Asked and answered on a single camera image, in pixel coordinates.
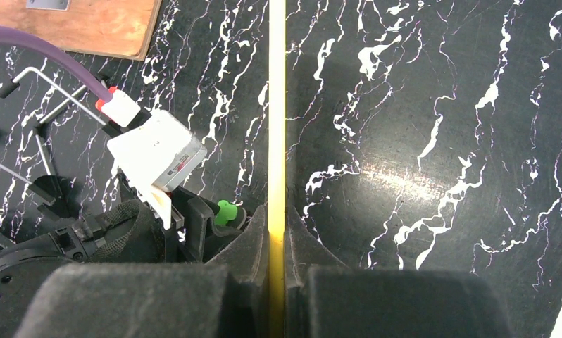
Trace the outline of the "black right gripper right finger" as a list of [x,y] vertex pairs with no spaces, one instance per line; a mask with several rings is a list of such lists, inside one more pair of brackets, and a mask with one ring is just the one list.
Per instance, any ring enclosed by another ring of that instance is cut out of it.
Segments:
[[286,212],[286,337],[510,337],[495,292],[468,273],[350,268]]

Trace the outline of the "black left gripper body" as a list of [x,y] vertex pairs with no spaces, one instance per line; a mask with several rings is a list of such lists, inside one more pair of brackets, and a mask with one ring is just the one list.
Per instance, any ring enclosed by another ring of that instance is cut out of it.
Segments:
[[18,329],[45,279],[70,263],[173,263],[173,229],[131,189],[98,215],[85,214],[65,227],[19,244],[0,242],[0,337]]

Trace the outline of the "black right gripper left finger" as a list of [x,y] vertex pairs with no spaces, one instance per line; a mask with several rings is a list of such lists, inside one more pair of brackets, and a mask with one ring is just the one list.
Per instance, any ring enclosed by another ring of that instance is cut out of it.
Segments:
[[35,294],[17,337],[267,337],[268,228],[245,231],[205,264],[69,264]]

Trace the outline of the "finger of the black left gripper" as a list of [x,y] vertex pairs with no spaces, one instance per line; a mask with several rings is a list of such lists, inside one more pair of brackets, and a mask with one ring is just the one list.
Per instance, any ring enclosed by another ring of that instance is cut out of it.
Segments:
[[213,220],[208,220],[206,223],[204,254],[219,254],[243,233],[246,225],[247,220],[243,222],[232,221],[227,225],[216,225]]
[[179,249],[183,260],[201,263],[204,259],[206,233],[214,222],[219,206],[193,192],[178,187],[173,191],[173,207],[182,216],[177,229]]

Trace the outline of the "green bone-shaped eraser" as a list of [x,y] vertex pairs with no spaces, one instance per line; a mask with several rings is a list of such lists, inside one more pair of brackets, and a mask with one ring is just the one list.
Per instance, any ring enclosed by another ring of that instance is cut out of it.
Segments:
[[215,225],[232,227],[238,230],[244,228],[247,219],[247,212],[244,208],[232,204],[227,200],[220,200],[217,205],[219,211],[215,216]]

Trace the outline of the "yellow-framed whiteboard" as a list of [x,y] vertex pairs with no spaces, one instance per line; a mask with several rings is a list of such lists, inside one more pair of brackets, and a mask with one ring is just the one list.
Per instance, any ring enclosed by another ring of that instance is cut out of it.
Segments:
[[285,335],[286,2],[270,1],[268,44],[269,335]]

